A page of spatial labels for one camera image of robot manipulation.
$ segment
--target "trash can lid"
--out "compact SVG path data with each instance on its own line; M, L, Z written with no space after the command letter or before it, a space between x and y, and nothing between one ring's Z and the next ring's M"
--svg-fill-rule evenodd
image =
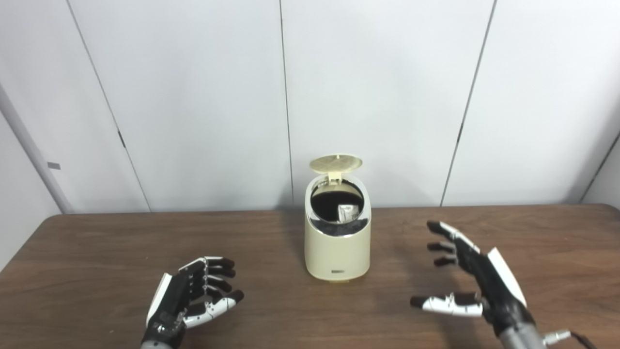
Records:
M347 173L360 166L360 158L347 154L326 155L310 161L310 168L316 173Z

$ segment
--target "robot finger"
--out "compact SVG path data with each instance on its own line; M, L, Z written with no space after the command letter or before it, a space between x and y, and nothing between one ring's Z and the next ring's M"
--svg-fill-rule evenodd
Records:
M476 293L451 293L447 296L411 297L412 307L454 316L481 316L483 307Z
M427 245L429 251L443 251L448 253L456 253L456 246L451 242L431 242Z
M234 268L234 261L224 257L204 257L208 266L223 266L226 268Z
M456 264L456 263L457 263L456 255L445 255L441 258L435 259L435 261L433 262L435 266L445 266L448 264Z
M210 265L207 268L207 270L210 275L221 275L227 278L234 278L235 275L237 274L234 269L228 268L226 266L221 266L221 265L216 265L216 266Z
M189 306L184 317L185 324L189 329L209 322L230 310L230 308L241 302L243 298L243 292L236 290L226 295L217 303L205 302Z
M224 292L230 292L233 290L233 287L229 283L227 283L226 280L220 279L217 276L207 276L207 283L209 286L215 286Z
M444 227L442 226L442 222L435 222L434 220L429 220L427 222L427 227L432 233L441 235L444 238L452 241L452 234L450 233L450 231L444 229Z
M476 246L469 238L465 236L465 234L461 233L457 228L454 228L444 222L433 222L430 220L427 222L427 226L431 232L444 236L448 240L453 242L460 240L475 252L480 253L480 248L478 248L478 246Z

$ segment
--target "cable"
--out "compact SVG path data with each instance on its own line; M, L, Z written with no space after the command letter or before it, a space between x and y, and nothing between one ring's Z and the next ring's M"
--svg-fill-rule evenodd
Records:
M584 347L588 349L596 349L594 344L592 344L592 342L586 336L580 335L579 333L575 333L573 331L570 332L570 335L573 336Z

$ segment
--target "wooden table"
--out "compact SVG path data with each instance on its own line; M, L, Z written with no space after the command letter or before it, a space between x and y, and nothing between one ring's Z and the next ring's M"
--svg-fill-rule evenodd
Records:
M370 271L340 284L306 271L301 211L58 215L0 274L0 348L138 348L161 274L202 255L235 260L246 298L182 349L500 348L482 319L409 307L413 294L477 290L433 266L428 219L498 246L541 332L618 347L620 212L589 205L375 209Z

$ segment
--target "robotic hand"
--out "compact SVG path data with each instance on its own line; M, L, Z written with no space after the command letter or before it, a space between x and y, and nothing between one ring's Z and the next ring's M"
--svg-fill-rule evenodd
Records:
M179 269L172 276L164 273L146 318L141 349L178 349L185 329L215 319L244 295L220 276L235 276L234 262L223 257L201 257ZM198 302L203 296L210 301Z
M427 225L431 232L448 239L447 242L428 244L430 251L448 253L435 260L435 265L460 266L475 277L480 294L414 296L411 298L411 306L449 315L483 316L493 326L495 336L506 349L545 349L547 345L571 335L579 336L568 330L540 336L534 318L527 309L523 292L497 248L485 255L456 228L443 222L429 221Z

